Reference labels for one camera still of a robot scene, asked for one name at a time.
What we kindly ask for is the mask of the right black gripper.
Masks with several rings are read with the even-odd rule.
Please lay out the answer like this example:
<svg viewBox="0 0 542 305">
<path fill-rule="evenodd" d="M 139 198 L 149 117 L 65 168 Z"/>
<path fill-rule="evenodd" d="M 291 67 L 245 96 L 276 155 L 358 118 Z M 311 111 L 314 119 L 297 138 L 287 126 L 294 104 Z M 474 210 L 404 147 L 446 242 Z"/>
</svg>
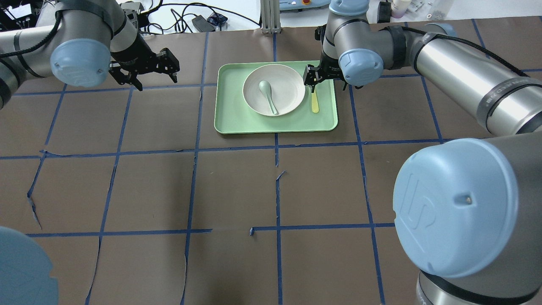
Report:
<svg viewBox="0 0 542 305">
<path fill-rule="evenodd" d="M 311 93 L 315 93 L 318 84 L 325 80 L 339 79 L 343 82 L 342 91 L 346 91 L 349 83 L 345 81 L 339 61 L 322 51 L 319 66 L 308 64 L 304 69 L 304 85 L 310 88 Z"/>
</svg>

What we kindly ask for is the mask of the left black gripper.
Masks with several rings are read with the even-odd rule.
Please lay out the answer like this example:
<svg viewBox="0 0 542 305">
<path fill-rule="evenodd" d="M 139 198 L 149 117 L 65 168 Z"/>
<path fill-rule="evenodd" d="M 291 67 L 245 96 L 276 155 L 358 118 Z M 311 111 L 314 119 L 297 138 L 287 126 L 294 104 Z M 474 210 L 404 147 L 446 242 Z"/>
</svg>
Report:
<svg viewBox="0 0 542 305">
<path fill-rule="evenodd" d="M 148 73 L 168 75 L 174 83 L 178 83 L 180 64 L 168 48 L 155 53 L 143 38 L 135 38 L 124 50 L 112 51 L 111 56 L 113 60 L 108 72 L 119 85 L 128 84 L 143 91 L 137 76 Z"/>
</svg>

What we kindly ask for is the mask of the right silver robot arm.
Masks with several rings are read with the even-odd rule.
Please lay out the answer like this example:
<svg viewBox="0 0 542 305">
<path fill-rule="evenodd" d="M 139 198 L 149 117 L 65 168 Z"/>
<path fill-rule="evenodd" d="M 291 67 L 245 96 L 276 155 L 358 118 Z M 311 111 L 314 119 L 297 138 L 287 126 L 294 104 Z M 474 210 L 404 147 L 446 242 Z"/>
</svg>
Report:
<svg viewBox="0 0 542 305">
<path fill-rule="evenodd" d="M 541 134 L 490 139 L 462 106 L 453 105 L 442 92 L 435 73 L 428 77 L 385 78 L 361 91 L 350 89 L 352 111 L 359 139 L 360 165 L 365 183 L 368 218 L 374 224 L 374 251 L 377 254 L 378 280 L 387 305 L 408 304 L 426 299 L 446 304 L 458 300 L 451 292 L 500 297 L 510 289 L 541 294 Z M 450 199 L 455 185 L 470 188 L 481 183 L 492 195 L 501 191 L 494 182 L 475 178 L 484 174 L 482 162 L 490 159 L 476 144 L 492 144 L 508 158 L 519 189 L 517 226 L 509 244 L 493 263 L 477 274 L 463 278 L 437 277 L 419 272 L 404 253 L 407 242 L 391 226 L 405 228 L 405 210 L 392 209 L 392 185 L 399 165 L 422 157 L 410 170 L 421 168 L 424 179 L 402 188 L 407 195 L 403 208 L 415 213 L 435 211 L 437 220 L 451 220 L 453 207 L 474 207 L 474 193 Z M 433 159 L 458 151 L 459 161 L 449 163 L 453 175 L 445 173 Z"/>
</svg>

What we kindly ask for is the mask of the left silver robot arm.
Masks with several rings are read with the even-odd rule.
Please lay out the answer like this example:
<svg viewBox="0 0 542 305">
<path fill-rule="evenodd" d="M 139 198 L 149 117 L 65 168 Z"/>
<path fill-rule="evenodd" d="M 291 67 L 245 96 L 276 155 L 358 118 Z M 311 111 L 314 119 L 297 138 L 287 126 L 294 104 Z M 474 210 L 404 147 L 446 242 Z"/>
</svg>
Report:
<svg viewBox="0 0 542 305">
<path fill-rule="evenodd" d="M 58 0 L 54 24 L 1 33 L 1 106 L 33 78 L 56 77 L 66 85 L 96 87 L 111 75 L 142 91 L 138 75 L 160 73 L 174 83 L 178 59 L 168 48 L 153 52 L 114 0 Z M 1 227 L 2 305 L 56 305 L 52 262 L 27 234 Z"/>
</svg>

